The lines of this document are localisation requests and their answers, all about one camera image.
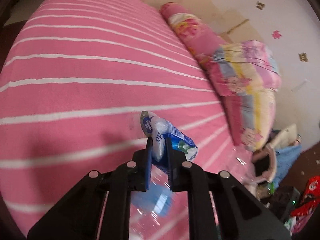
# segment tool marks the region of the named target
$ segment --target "wall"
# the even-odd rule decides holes
[[[265,4],[263,10],[257,2]],[[273,51],[283,85],[277,95],[275,128],[296,123],[303,149],[320,140],[320,22],[307,0],[212,0],[220,11],[210,26],[225,32],[244,19],[231,40],[264,41]],[[274,31],[282,35],[272,36]],[[308,62],[301,62],[305,52]]]

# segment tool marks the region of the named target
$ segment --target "bed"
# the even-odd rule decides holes
[[[139,0],[45,0],[9,52],[0,102],[0,192],[24,235],[88,171],[145,147],[143,110],[191,137],[207,171],[230,170],[236,155],[203,71]],[[177,200],[145,239],[188,238],[186,197]]]

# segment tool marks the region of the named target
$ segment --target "floral pillowcase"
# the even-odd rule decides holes
[[[276,62],[259,41],[222,45],[211,57],[201,55],[200,64],[221,96],[250,95],[266,88],[276,91],[281,86]]]
[[[196,59],[201,54],[212,55],[221,44],[226,44],[200,18],[178,3],[164,4],[160,13]]]
[[[222,45],[201,55],[218,94],[223,96],[235,145],[256,151],[268,139],[275,116],[275,91],[281,77],[270,50],[259,41]]]

